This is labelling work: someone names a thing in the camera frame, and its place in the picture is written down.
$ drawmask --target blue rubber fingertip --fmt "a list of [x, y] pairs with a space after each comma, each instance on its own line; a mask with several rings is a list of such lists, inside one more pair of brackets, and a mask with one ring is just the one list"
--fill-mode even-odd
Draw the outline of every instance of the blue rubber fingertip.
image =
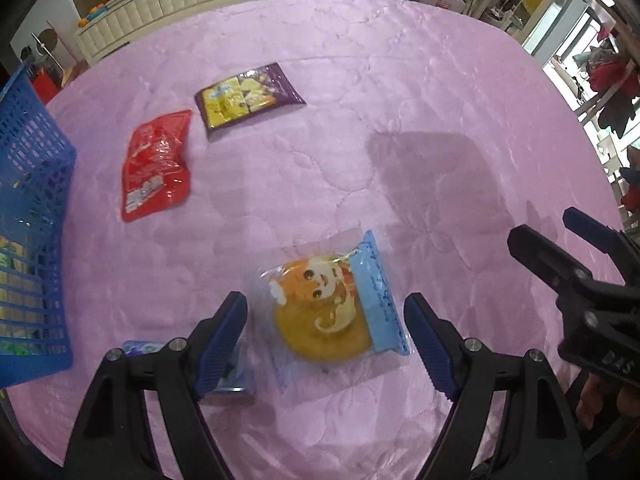
[[218, 386], [246, 324], [247, 311], [246, 298], [239, 294], [202, 352], [198, 362], [198, 379], [194, 384], [198, 398], [202, 398]]
[[447, 396], [449, 400], [457, 400], [460, 388], [453, 375], [453, 362], [438, 334], [431, 326], [428, 318], [415, 301], [404, 302], [404, 322], [414, 340], [422, 363], [427, 369], [433, 387]]
[[562, 215], [564, 226], [572, 233], [594, 246], [602, 253], [608, 254], [616, 235], [613, 229], [601, 224], [575, 207], [565, 210]]

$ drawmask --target pink bedspread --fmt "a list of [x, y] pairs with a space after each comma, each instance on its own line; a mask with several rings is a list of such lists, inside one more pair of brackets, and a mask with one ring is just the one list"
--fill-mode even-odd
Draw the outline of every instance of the pink bedspread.
[[[207, 142], [194, 93], [273, 61], [308, 105]], [[563, 386], [575, 371], [556, 352], [554, 295], [510, 258], [509, 230], [528, 222], [596, 277], [619, 279], [561, 223], [574, 205], [620, 226], [586, 134], [515, 41], [466, 16], [397, 0], [226, 7], [121, 49], [49, 108], [78, 149], [63, 248], [75, 362], [10, 397], [28, 437], [58, 462], [104, 353], [127, 339], [188, 335], [230, 290], [248, 288], [257, 253], [371, 228], [398, 306], [421, 291], [494, 351], [541, 348]], [[131, 133], [184, 108], [195, 113], [190, 197], [124, 224]], [[385, 357], [287, 399], [254, 352], [254, 401], [203, 406], [236, 478], [413, 479], [449, 403], [417, 354]], [[150, 417], [177, 477], [152, 396]]]

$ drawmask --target metal screw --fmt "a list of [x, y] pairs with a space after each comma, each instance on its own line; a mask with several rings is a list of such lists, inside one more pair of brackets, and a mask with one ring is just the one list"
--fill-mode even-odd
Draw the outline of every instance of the metal screw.
[[472, 352], [479, 352], [482, 349], [482, 341], [474, 337], [471, 337], [469, 339], [466, 339], [465, 346], [468, 350], [471, 350]]
[[169, 341], [169, 348], [174, 352], [179, 352], [187, 348], [187, 340], [183, 337], [177, 337]]
[[105, 355], [105, 357], [107, 358], [107, 361], [117, 361], [122, 357], [122, 350], [120, 350], [119, 348], [112, 348], [107, 352], [107, 355]]
[[535, 361], [537, 363], [541, 363], [545, 360], [545, 355], [543, 354], [542, 350], [538, 350], [537, 348], [529, 350], [529, 357], [532, 361]]
[[584, 313], [584, 322], [587, 324], [587, 326], [590, 326], [591, 328], [597, 328], [598, 317], [593, 312], [588, 310], [587, 312]]

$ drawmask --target blue plastic basket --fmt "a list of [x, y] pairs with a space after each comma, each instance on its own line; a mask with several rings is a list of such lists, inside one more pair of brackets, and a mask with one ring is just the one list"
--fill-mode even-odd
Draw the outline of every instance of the blue plastic basket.
[[0, 388], [71, 366], [60, 247], [75, 162], [21, 65], [0, 92]]

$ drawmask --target red snack package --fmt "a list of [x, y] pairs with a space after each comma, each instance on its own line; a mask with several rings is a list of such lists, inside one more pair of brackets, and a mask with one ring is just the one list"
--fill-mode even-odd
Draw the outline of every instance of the red snack package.
[[182, 158], [191, 110], [155, 118], [133, 132], [122, 167], [122, 219], [131, 222], [187, 198], [191, 173]]

